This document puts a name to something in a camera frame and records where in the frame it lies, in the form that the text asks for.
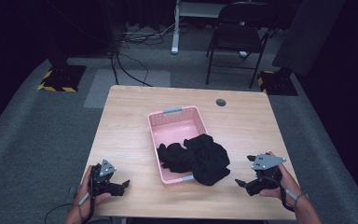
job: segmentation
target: human hand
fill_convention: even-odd
[[[65,223],[82,223],[83,220],[89,216],[90,213],[90,196],[87,197],[86,201],[79,204],[80,201],[89,194],[89,181],[91,176],[92,166],[89,166],[87,172],[84,174],[80,190],[77,192],[75,197],[74,205],[66,217]],[[110,193],[103,193],[95,198],[95,205],[98,205],[106,199],[112,197]]]
[[[278,168],[280,169],[280,171],[282,173],[282,181],[281,181],[282,187],[284,189],[289,189],[296,196],[300,195],[302,193],[301,188],[297,184],[295,179],[292,177],[292,175],[290,175],[290,173],[286,170],[286,168],[282,164],[279,164]],[[282,199],[281,198],[281,190],[280,190],[280,188],[262,189],[259,192],[259,195],[262,196],[262,197],[273,197],[273,198],[278,198],[280,200]],[[295,205],[295,200],[292,197],[286,195],[286,203],[289,206],[293,207]]]

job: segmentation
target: basket handle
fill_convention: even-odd
[[[162,111],[163,114],[171,114],[171,113],[175,113],[175,112],[181,112],[183,109],[182,107],[175,107],[175,108],[171,108],[171,109],[165,109]]]

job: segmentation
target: pink laundry basket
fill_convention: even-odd
[[[162,168],[163,162],[158,159],[157,148],[160,144],[167,147],[172,143],[179,143],[184,147],[185,139],[207,134],[199,110],[191,105],[153,112],[149,114],[149,126],[162,182],[173,184],[193,180],[191,172],[178,174]]]

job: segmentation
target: wooden table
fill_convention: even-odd
[[[226,106],[216,104],[224,99]],[[226,176],[211,187],[197,181],[164,186],[149,130],[151,112],[195,105],[208,134],[230,158]],[[99,216],[227,219],[295,219],[278,199],[249,196],[235,178],[252,181],[246,156],[273,151],[296,178],[269,98],[261,92],[114,86],[89,154],[87,166],[107,159],[117,171],[111,182],[131,180],[123,197],[96,207]]]

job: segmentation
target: black garment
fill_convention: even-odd
[[[185,140],[182,148],[179,143],[158,148],[158,157],[164,162],[163,168],[171,172],[193,172],[194,179],[199,183],[212,186],[217,181],[229,175],[229,158],[226,150],[213,141],[208,134]]]

